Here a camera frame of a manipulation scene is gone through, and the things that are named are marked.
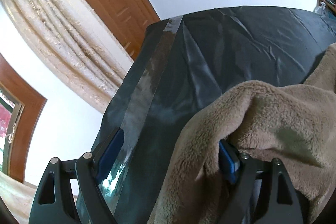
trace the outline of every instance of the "bolt head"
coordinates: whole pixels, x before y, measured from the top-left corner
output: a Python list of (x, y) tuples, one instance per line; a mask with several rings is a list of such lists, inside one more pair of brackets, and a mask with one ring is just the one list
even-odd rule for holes
[(84, 155), (83, 155), (83, 158), (84, 159), (90, 159), (92, 157), (92, 153), (91, 152), (86, 152), (86, 153), (84, 153)]
[(280, 159), (278, 159), (278, 158), (274, 158), (273, 159), (273, 162), (276, 164), (276, 165), (281, 165), (281, 160)]
[(58, 162), (58, 158), (52, 158), (51, 160), (50, 160), (50, 163), (51, 164), (55, 164), (55, 163), (57, 163)]
[(240, 153), (240, 157), (244, 160), (247, 160), (250, 157), (250, 155), (244, 152), (244, 153)]

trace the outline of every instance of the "silver duct tape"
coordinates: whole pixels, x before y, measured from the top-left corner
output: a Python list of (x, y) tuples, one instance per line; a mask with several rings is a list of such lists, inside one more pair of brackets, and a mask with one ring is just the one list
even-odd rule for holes
[(121, 128), (125, 141), (111, 169), (109, 177), (100, 185), (104, 199), (115, 212), (134, 149), (140, 137), (153, 97), (166, 68), (170, 50), (183, 16), (169, 19), (147, 66), (134, 89)]

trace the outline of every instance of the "wooden trim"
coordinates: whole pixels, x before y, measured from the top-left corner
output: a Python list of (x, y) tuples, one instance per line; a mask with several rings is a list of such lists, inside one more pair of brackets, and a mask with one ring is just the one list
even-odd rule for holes
[(16, 125), (8, 160), (8, 175), (23, 183), (31, 138), (47, 100), (19, 76), (1, 54), (0, 82), (24, 106)]

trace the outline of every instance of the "wrinkled plastic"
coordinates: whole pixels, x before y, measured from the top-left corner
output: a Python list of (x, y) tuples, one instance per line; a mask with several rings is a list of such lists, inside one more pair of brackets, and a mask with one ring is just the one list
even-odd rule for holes
[[(125, 131), (132, 145), (110, 173), (113, 191), (101, 186), (119, 224), (147, 223), (177, 137), (195, 113), (243, 81), (302, 83), (336, 42), (336, 20), (297, 9), (192, 13), (183, 16), (176, 34), (167, 36), (169, 22), (147, 28), (141, 53), (107, 107), (93, 146), (115, 127), (132, 124)], [(169, 46), (158, 51), (162, 43)], [(154, 85), (144, 81), (149, 70), (160, 74)], [(86, 223), (81, 197), (77, 208)]]

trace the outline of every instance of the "wooden window frame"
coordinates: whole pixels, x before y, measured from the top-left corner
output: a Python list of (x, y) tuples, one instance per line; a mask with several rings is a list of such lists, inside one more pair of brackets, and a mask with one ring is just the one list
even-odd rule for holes
[(3, 172), (13, 179), (23, 183), (25, 177), (28, 150), (36, 123), (47, 101), (41, 94), (34, 90), (16, 71), (7, 63), (0, 54), (0, 85), (5, 95), (12, 99), (17, 108), (16, 122), (13, 139), (10, 145), (6, 144)]

